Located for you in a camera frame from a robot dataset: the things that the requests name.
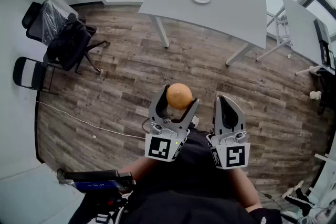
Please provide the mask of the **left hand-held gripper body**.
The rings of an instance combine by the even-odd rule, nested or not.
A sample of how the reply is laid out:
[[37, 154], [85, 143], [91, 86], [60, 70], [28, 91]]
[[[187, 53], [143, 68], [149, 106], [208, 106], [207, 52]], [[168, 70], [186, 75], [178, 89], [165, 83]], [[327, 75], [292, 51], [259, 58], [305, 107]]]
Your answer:
[[150, 114], [150, 132], [145, 135], [145, 157], [159, 161], [174, 161], [190, 133], [190, 116], [180, 119], [161, 118]]

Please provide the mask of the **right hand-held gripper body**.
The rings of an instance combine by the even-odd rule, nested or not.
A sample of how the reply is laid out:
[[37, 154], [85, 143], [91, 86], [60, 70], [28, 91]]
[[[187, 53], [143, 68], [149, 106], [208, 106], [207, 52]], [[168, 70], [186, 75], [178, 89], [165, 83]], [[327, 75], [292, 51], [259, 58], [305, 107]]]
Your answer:
[[247, 142], [246, 130], [221, 135], [211, 133], [206, 138], [217, 168], [234, 169], [248, 166], [250, 143]]

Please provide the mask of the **orange fruit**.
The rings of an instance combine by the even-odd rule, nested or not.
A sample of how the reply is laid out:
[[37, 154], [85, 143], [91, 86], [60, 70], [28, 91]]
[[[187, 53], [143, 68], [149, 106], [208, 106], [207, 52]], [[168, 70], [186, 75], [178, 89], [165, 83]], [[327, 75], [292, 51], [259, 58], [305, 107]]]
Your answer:
[[193, 96], [189, 87], [181, 83], [175, 83], [168, 87], [166, 99], [173, 108], [184, 110], [193, 101]]

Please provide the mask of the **person's left forearm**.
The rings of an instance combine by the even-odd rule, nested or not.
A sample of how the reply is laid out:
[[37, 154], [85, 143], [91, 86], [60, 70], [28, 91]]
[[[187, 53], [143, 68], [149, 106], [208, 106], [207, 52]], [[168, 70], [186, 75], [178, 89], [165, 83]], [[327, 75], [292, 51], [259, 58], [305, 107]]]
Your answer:
[[159, 161], [147, 158], [145, 156], [140, 157], [136, 161], [127, 165], [126, 167], [119, 170], [120, 174], [130, 173], [133, 180], [136, 182], [136, 188], [142, 187], [148, 175], [153, 169], [158, 165]]

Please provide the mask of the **person's right forearm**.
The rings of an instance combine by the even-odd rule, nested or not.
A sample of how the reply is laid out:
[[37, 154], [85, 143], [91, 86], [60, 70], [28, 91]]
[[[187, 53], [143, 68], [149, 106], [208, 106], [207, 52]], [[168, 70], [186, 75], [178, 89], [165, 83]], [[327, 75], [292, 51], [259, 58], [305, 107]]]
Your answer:
[[256, 188], [240, 168], [230, 169], [228, 177], [233, 186], [237, 201], [248, 211], [262, 208]]

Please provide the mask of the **person's black clothing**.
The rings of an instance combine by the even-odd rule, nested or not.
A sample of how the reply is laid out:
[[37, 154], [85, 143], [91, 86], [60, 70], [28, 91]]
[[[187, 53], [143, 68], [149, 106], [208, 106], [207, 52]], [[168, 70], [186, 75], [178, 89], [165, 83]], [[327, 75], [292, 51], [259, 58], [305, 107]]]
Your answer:
[[207, 133], [189, 128], [176, 160], [159, 161], [131, 193], [119, 224], [282, 224], [279, 210], [248, 212], [237, 201], [229, 170], [215, 167]]

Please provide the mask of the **black chest-mounted device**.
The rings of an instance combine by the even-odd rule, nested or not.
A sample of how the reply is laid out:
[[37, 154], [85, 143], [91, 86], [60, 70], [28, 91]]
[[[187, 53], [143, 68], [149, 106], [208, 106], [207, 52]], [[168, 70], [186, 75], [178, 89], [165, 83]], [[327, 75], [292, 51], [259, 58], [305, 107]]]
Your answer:
[[130, 172], [119, 173], [116, 169], [91, 172], [67, 172], [62, 168], [57, 170], [60, 184], [72, 185], [82, 193], [93, 190], [117, 189], [127, 191], [136, 185]]

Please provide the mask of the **black office chair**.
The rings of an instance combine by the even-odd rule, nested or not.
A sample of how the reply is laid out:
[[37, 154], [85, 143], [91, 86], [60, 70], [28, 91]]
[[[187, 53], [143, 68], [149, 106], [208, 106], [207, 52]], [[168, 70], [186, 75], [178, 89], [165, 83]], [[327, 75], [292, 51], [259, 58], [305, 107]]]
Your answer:
[[22, 26], [29, 39], [47, 46], [46, 65], [57, 64], [65, 71], [75, 67], [75, 73], [79, 74], [82, 59], [86, 58], [94, 70], [101, 73], [92, 62], [89, 51], [102, 44], [109, 46], [110, 42], [103, 40], [90, 44], [97, 28], [86, 25], [86, 20], [79, 19], [76, 14], [65, 12], [50, 0], [32, 2], [22, 19]]

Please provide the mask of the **small white side table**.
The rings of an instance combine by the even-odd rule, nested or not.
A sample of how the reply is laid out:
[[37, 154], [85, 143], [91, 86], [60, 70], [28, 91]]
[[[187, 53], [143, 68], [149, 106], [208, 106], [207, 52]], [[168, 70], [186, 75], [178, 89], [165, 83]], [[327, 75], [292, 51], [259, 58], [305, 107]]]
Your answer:
[[320, 68], [323, 68], [331, 74], [335, 74], [336, 70], [332, 70], [331, 68], [323, 65], [321, 62], [320, 45], [317, 39], [316, 29], [313, 22], [315, 19], [317, 19], [317, 17], [294, 0], [282, 1], [289, 26], [289, 39], [287, 39], [280, 45], [276, 45], [275, 48], [256, 58], [256, 60], [261, 61], [281, 47], [288, 45], [293, 52], [299, 54], [300, 56], [310, 60], [315, 64], [314, 67], [297, 71], [296, 75], [317, 70]]

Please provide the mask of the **large white table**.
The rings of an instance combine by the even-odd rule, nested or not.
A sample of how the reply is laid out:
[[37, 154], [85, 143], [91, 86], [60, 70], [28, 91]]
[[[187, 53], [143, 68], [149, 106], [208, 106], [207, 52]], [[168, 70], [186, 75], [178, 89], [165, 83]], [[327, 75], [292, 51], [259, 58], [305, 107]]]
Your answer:
[[144, 0], [140, 14], [148, 15], [167, 48], [163, 18], [189, 23], [236, 38], [244, 44], [226, 60], [231, 66], [253, 48], [265, 49], [267, 36], [266, 0], [211, 0], [198, 4], [193, 0]]

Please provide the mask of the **black box on side table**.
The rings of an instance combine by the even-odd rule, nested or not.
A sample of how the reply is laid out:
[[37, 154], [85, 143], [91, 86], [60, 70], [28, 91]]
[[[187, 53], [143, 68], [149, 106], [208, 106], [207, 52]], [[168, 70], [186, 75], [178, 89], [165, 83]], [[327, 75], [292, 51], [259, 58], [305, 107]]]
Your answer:
[[328, 29], [326, 25], [318, 18], [315, 19], [313, 22], [316, 29], [317, 39], [320, 45], [321, 62], [323, 65], [331, 68], [332, 70], [336, 70], [335, 56], [332, 51], [332, 46], [330, 45], [328, 40]]

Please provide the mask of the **black and white folding chair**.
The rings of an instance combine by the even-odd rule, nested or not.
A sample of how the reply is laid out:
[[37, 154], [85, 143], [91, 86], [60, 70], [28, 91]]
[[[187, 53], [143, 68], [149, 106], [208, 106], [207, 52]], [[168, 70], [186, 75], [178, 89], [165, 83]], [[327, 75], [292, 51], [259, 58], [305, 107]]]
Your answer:
[[[48, 67], [52, 67], [52, 74], [49, 86], [45, 87], [44, 80]], [[19, 57], [14, 65], [13, 82], [19, 87], [57, 95], [51, 91], [52, 79], [56, 68], [49, 63], [43, 63], [27, 57]]]

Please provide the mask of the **white metal frame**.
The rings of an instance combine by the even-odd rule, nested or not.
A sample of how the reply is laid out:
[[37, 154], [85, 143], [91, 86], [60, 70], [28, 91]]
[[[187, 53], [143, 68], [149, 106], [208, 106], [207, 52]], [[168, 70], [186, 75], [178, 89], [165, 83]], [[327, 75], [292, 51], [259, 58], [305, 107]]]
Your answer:
[[284, 6], [275, 14], [267, 12], [267, 37], [274, 39], [277, 45], [289, 39], [289, 26]]

